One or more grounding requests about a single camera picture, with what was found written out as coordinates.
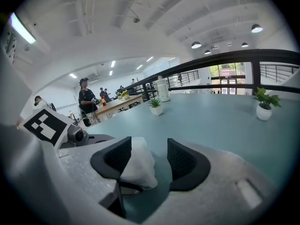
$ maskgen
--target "trees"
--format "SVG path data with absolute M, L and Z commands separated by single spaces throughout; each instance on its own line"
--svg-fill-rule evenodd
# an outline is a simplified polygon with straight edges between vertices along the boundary
M 236 62 L 236 63 L 229 63 L 228 64 L 228 69 L 229 70 L 236 70 L 236 74 L 239 75 L 240 72 L 244 72 L 244 64 L 241 62 Z M 215 66 L 210 66 L 210 76 L 212 77 L 218 77 L 219 76 L 219 69 L 222 69 L 222 65 L 215 65 Z
M 210 76 L 212 76 L 212 77 L 218 77 L 219 76 L 219 69 L 218 69 L 217 65 L 210 67 Z

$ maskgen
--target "window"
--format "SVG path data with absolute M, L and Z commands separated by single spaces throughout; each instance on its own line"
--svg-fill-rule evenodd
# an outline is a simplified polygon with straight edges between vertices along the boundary
M 220 84 L 220 79 L 214 79 L 214 80 L 211 80 L 211 84 Z M 220 93 L 221 89 L 220 88 L 213 88 L 212 89 L 212 93 L 216 93 L 218 94 L 218 91 Z
M 219 77 L 219 68 L 218 68 L 218 66 L 211 66 L 210 67 L 210 76 L 211 77 Z
M 245 66 L 242 62 L 227 63 L 210 66 L 211 84 L 245 84 Z M 245 95 L 246 89 L 241 88 L 213 88 L 212 93 Z
M 236 75 L 234 63 L 219 65 L 220 76 Z

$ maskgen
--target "light blue table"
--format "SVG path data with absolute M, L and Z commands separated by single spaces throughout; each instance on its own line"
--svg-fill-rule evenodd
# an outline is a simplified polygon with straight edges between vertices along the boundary
M 298 155 L 300 102 L 282 99 L 282 108 L 273 107 L 267 122 L 256 117 L 257 104 L 252 96 L 173 94 L 162 103 L 164 113 L 158 117 L 144 103 L 89 128 L 88 133 L 142 136 L 162 159 L 167 156 L 167 138 L 231 151 L 281 187 Z

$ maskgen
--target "potted plant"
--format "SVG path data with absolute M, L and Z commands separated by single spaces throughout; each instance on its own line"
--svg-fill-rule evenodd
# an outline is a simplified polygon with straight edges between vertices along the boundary
M 269 96 L 265 94 L 266 93 L 265 88 L 257 88 L 257 90 L 258 92 L 255 93 L 256 95 L 255 99 L 258 100 L 260 104 L 256 108 L 256 114 L 260 120 L 266 121 L 272 115 L 272 110 L 270 105 L 272 104 L 274 107 L 281 107 L 279 104 L 280 99 L 278 95 Z
M 153 115 L 159 116 L 160 114 L 163 113 L 163 107 L 162 105 L 159 104 L 160 99 L 150 99 L 149 104 L 150 104 L 150 110 L 153 113 Z
M 117 93 L 118 99 L 122 99 L 122 94 L 120 92 Z
M 124 99 L 130 98 L 127 90 L 125 90 L 125 91 L 122 92 L 122 96 L 124 97 Z

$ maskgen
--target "white cloth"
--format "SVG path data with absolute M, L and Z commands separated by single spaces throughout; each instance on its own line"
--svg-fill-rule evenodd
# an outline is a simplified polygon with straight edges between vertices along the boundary
M 41 100 L 38 105 L 34 107 L 34 109 L 41 109 L 43 107 L 49 107 L 49 104 L 45 100 Z
M 121 175 L 121 181 L 140 186 L 143 189 L 155 188 L 158 185 L 155 178 L 155 161 L 145 139 L 133 137 L 131 148 L 131 158 Z

